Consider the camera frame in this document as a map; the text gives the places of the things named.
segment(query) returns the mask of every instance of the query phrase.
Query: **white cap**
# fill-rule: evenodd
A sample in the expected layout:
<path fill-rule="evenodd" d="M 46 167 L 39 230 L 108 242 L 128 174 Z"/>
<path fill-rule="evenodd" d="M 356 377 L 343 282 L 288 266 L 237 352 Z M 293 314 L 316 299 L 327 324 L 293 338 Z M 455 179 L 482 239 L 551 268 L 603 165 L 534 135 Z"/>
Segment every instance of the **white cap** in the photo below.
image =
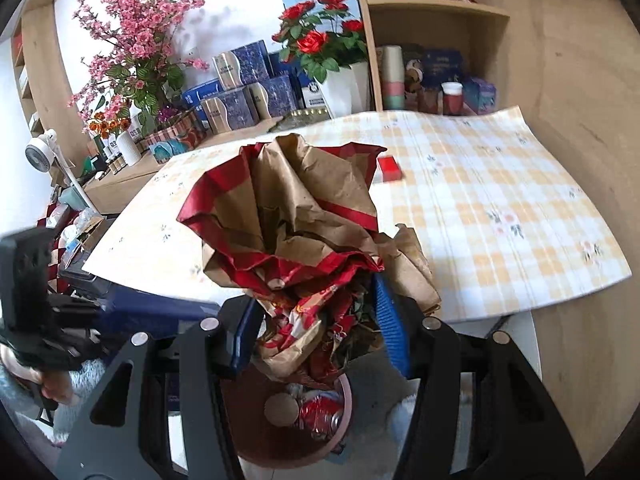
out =
<path fill-rule="evenodd" d="M 462 83 L 442 83 L 446 95 L 462 95 Z"/>

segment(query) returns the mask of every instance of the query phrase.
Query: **metal screw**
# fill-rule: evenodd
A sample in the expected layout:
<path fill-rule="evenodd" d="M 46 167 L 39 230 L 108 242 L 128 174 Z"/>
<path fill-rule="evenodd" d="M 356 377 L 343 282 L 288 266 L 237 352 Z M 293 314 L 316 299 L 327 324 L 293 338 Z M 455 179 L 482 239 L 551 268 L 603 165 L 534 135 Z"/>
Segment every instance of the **metal screw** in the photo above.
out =
<path fill-rule="evenodd" d="M 215 330 L 220 325 L 220 322 L 215 317 L 207 317 L 200 322 L 200 328 L 205 332 Z"/>
<path fill-rule="evenodd" d="M 133 346 L 142 346 L 147 341 L 149 341 L 149 336 L 145 332 L 137 332 L 131 336 Z"/>
<path fill-rule="evenodd" d="M 427 330 L 439 330 L 442 323 L 437 317 L 429 316 L 422 320 L 422 326 Z"/>
<path fill-rule="evenodd" d="M 494 335 L 492 337 L 494 338 L 494 341 L 498 343 L 498 345 L 506 345 L 509 341 L 511 341 L 511 337 L 509 337 L 509 334 L 503 332 L 502 330 L 497 330 L 496 332 L 494 332 Z"/>

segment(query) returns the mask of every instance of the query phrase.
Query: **crumpled paper bag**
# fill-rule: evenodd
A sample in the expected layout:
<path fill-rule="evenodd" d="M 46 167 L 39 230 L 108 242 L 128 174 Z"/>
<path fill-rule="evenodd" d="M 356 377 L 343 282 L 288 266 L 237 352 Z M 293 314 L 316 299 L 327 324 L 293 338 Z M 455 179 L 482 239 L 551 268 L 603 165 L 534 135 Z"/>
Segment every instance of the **crumpled paper bag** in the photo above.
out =
<path fill-rule="evenodd" d="M 385 150 L 355 142 L 316 148 L 297 134 L 277 137 L 244 146 L 205 172 L 185 200 L 178 221 L 203 240 L 206 275 L 244 288 L 271 317 L 258 353 L 272 376 L 294 374 L 321 341 L 326 359 L 340 353 L 361 319 L 356 276 L 381 272 L 386 260 L 392 283 L 412 282 L 398 291 L 426 294 L 425 312 L 436 302 L 415 233 L 401 230 L 393 240 L 378 234 L 369 186 Z M 322 370 L 313 380 L 338 369 L 312 360 L 310 368 Z"/>

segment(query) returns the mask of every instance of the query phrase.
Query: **white flower pot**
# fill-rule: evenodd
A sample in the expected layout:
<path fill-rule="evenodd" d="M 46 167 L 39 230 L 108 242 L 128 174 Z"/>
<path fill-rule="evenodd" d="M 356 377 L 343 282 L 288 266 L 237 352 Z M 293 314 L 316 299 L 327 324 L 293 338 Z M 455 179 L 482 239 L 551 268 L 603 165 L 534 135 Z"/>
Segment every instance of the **white flower pot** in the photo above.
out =
<path fill-rule="evenodd" d="M 121 133 L 116 139 L 116 144 L 118 145 L 120 153 L 124 157 L 124 161 L 127 166 L 133 166 L 142 158 L 140 150 L 136 146 L 136 143 L 133 142 L 133 139 L 131 139 L 129 132 Z"/>
<path fill-rule="evenodd" d="M 369 62 L 361 61 L 328 71 L 324 83 L 318 82 L 322 98 L 332 119 L 370 109 Z"/>

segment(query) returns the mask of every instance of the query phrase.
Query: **checkered tablecloth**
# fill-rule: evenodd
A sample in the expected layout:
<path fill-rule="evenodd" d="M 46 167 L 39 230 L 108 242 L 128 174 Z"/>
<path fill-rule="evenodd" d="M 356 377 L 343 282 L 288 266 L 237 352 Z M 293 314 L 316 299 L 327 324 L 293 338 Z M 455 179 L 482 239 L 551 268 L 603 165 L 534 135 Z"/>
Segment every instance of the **checkered tablecloth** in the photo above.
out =
<path fill-rule="evenodd" d="M 416 229 L 442 297 L 443 320 L 560 303 L 631 275 L 593 203 L 518 108 L 474 118 L 368 112 L 296 131 L 316 146 L 353 140 L 386 146 L 396 158 L 404 179 L 371 187 L 380 230 L 393 236 L 401 222 Z M 172 158 L 123 211 L 84 269 L 175 298 L 221 302 L 237 295 L 204 276 L 201 241 L 175 218 L 204 171 L 252 142 Z"/>

